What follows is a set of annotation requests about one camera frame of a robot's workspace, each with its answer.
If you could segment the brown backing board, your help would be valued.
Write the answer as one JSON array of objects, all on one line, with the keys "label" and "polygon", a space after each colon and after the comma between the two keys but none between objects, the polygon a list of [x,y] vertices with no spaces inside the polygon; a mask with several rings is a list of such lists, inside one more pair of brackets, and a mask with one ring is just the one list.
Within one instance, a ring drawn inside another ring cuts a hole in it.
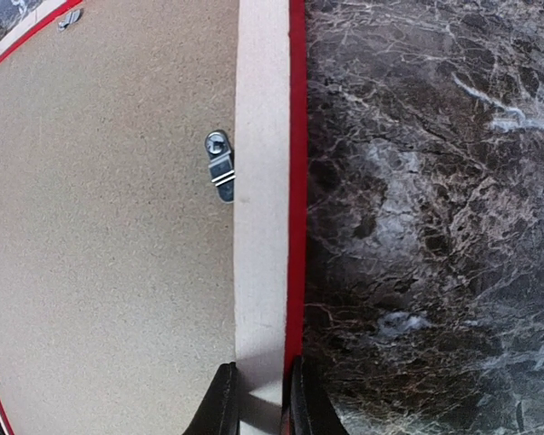
[{"label": "brown backing board", "polygon": [[87,1],[0,65],[0,398],[17,434],[180,434],[234,357],[234,1]]}]

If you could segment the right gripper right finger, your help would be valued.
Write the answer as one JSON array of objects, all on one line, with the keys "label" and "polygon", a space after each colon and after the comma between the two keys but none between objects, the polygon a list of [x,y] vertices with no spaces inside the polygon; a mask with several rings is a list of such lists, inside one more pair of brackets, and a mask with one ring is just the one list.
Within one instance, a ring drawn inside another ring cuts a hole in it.
[{"label": "right gripper right finger", "polygon": [[288,392],[281,434],[349,434],[318,380],[314,367],[303,356],[297,356],[293,362]]}]

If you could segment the wooden picture frame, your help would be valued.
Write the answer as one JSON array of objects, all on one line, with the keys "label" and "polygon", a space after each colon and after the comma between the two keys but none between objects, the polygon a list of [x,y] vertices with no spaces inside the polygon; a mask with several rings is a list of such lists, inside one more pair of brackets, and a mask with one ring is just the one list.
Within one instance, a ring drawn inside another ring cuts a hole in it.
[{"label": "wooden picture frame", "polygon": [[[65,31],[87,1],[43,1],[0,42],[0,65],[49,26]],[[233,209],[234,357],[243,434],[281,424],[287,318],[290,166],[289,12],[285,1],[238,5],[232,130],[207,134],[210,182]],[[14,432],[0,398],[8,432]]]}]

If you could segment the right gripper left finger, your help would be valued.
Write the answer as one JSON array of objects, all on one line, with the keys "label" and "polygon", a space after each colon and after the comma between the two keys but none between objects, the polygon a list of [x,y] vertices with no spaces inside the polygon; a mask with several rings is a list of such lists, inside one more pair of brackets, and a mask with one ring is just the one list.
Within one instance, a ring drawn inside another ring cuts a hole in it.
[{"label": "right gripper left finger", "polygon": [[239,428],[238,368],[218,367],[184,435],[237,435]]}]

